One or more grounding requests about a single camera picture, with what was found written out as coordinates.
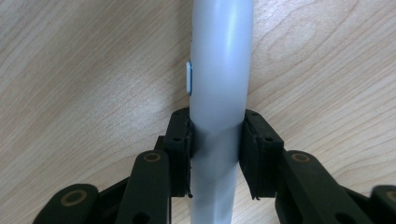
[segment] black plastic part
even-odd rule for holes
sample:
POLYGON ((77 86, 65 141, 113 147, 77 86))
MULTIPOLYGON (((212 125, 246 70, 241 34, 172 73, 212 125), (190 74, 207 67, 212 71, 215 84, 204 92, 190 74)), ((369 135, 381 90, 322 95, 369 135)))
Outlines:
POLYGON ((98 190, 87 184, 76 184, 56 193, 35 218, 34 224, 96 224, 100 216, 98 190))
MULTIPOLYGON (((302 223, 373 223, 312 155, 285 151, 280 163, 280 175, 283 177, 281 183, 287 187, 279 186, 276 199, 291 197, 298 206, 302 223)), ((279 207, 276 211, 280 217, 288 215, 279 207)))
POLYGON ((359 194, 351 189, 343 187, 347 195, 355 202, 355 204, 365 213, 372 221, 373 219, 373 207, 371 206, 370 199, 364 195, 359 194))
POLYGON ((113 224, 119 212, 120 203, 129 177, 99 193, 101 207, 100 224, 113 224))
POLYGON ((396 223, 396 187, 377 186, 370 197, 373 219, 377 223, 396 223))
POLYGON ((134 162, 116 224, 170 223, 168 155, 160 150, 141 153, 134 162))
POLYGON ((175 111, 163 139, 164 150, 169 155, 172 197, 184 197, 186 194, 192 197, 190 190, 192 122, 189 114, 188 108, 175 111))
POLYGON ((157 138, 157 142, 155 143, 154 150, 165 150, 163 141, 165 140, 165 136, 160 135, 157 138))
POLYGON ((301 224, 303 217, 301 216, 297 204, 291 197, 276 196, 275 208, 277 217, 282 224, 301 224))
POLYGON ((257 112, 246 110, 239 164, 252 199, 276 196, 276 166, 284 147, 283 140, 257 112))

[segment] white pipe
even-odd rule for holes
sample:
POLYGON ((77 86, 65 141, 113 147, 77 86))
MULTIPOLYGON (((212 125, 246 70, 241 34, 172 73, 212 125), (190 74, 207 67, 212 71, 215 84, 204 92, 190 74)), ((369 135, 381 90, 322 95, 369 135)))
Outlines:
POLYGON ((191 39, 191 223, 231 223, 245 115, 253 0, 194 0, 191 39))

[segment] light wood table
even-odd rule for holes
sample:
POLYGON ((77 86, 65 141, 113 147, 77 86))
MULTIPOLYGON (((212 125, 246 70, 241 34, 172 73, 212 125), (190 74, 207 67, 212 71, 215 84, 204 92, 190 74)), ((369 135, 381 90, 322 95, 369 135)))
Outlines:
MULTIPOLYGON (((0 223, 105 189, 187 106, 191 0, 0 2, 0 223)), ((396 185, 396 1, 255 1, 247 108, 369 195, 396 185)), ((239 174, 233 223, 278 223, 239 174)), ((189 223, 174 199, 174 223, 189 223)))

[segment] black plastic bracket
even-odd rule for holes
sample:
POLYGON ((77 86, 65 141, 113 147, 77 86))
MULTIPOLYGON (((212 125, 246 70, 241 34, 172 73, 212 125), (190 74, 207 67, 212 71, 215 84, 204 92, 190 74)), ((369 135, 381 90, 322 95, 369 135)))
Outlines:
POLYGON ((163 139, 163 149, 169 155, 172 197, 192 197, 191 178, 192 122, 190 110, 183 108, 175 111, 169 121, 163 139))
POLYGON ((159 150, 141 153, 134 162, 116 224, 171 223, 168 155, 159 150))
POLYGON ((373 223, 314 156, 285 151, 279 169, 276 211, 281 223, 373 223))
POLYGON ((34 224, 99 223, 99 193, 88 184, 71 185, 57 192, 35 218, 34 224))
POLYGON ((239 164, 252 199, 276 196, 277 165, 283 147, 283 140, 262 115, 246 110, 239 164))

